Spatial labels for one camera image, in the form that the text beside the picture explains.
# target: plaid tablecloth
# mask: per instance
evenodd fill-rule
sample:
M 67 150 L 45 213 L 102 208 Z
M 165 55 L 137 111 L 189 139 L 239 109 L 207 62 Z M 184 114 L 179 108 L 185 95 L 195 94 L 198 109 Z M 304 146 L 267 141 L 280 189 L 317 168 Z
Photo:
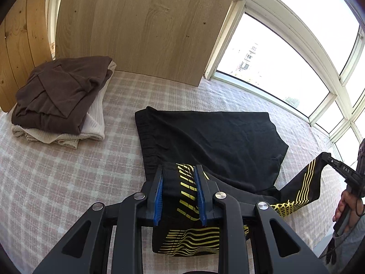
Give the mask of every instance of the plaid tablecloth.
M 134 112 L 148 105 L 158 110 L 269 112 L 289 145 L 278 188 L 328 149 L 328 138 L 308 123 L 217 80 L 203 79 L 199 87 L 191 87 L 116 72 L 104 98 L 105 140 L 81 141 L 77 150 L 15 138 L 10 115 L 1 113 L 0 243 L 22 273 L 31 273 L 92 203 L 114 204 L 140 190 L 144 170 Z M 326 167 L 320 199 L 286 218 L 311 248 L 329 229 L 340 194 L 339 176 Z M 217 269 L 217 255 L 176 258 L 152 253 L 151 233 L 143 230 L 146 274 Z

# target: person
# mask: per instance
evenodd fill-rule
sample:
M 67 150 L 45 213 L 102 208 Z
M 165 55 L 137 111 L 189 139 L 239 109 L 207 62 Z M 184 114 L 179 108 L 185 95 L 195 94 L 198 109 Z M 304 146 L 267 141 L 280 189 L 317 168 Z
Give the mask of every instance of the person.
M 339 220 L 346 204 L 351 208 L 349 223 L 341 236 L 333 234 L 333 238 L 328 247 L 320 256 L 325 266 L 331 274 L 339 274 L 350 261 L 365 235 L 365 217 L 358 217 L 363 214 L 365 206 L 361 199 L 344 190 L 341 200 L 332 218 L 333 222 Z

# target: black cable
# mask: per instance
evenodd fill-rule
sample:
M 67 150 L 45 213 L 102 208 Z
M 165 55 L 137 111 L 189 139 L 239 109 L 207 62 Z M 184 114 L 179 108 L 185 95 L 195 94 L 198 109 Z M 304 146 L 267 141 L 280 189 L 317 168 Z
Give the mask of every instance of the black cable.
M 323 255 L 319 256 L 318 258 L 319 259 L 323 259 L 325 256 L 327 256 L 328 254 L 334 252 L 336 249 L 338 249 L 342 243 L 344 243 L 344 241 L 347 239 L 348 236 L 351 235 L 352 231 L 354 230 L 354 228 L 356 228 L 357 224 L 359 223 L 360 219 L 365 215 L 365 206 L 363 205 L 363 208 L 362 208 L 362 214 L 359 215 L 357 213 L 357 201 L 359 199 L 356 199 L 356 207 L 355 207 L 355 212 L 356 212 L 356 215 L 359 217 L 359 219 L 357 220 L 356 224 L 351 228 L 351 231 L 349 232 L 349 234 L 342 240 L 342 242 L 340 244 L 338 244 L 335 248 L 331 249 L 330 251 L 327 251 L 326 253 L 324 253 Z

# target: brown folded garment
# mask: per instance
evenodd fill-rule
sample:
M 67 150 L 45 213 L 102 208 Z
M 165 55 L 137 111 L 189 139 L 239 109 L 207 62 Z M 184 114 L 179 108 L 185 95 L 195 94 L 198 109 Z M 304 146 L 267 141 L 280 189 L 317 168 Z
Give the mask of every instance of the brown folded garment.
M 108 56 L 57 59 L 36 67 L 16 93 L 11 121 L 23 128 L 78 135 L 86 113 L 112 75 Z

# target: cream knit garment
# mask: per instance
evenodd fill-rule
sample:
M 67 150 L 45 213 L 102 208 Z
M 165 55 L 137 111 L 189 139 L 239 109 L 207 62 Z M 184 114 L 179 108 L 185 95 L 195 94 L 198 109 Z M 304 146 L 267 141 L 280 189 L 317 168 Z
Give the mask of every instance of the cream knit garment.
M 108 88 L 110 79 L 113 77 L 115 71 L 116 63 L 111 61 L 108 66 L 109 70 L 112 70 L 113 73 L 110 78 L 105 83 L 105 86 L 100 90 L 97 94 L 94 102 L 90 106 L 86 118 L 85 123 L 83 124 L 83 129 L 81 130 L 80 135 L 71 135 L 71 134 L 54 134 L 44 132 L 38 129 L 23 129 L 21 126 L 12 125 L 11 131 L 15 137 L 25 136 L 27 141 L 40 141 L 43 143 L 57 143 L 62 146 L 66 146 L 69 148 L 77 148 L 78 142 L 84 139 L 94 139 L 94 140 L 103 140 L 105 138 L 104 134 L 104 116 L 103 116 L 103 99 L 105 92 Z

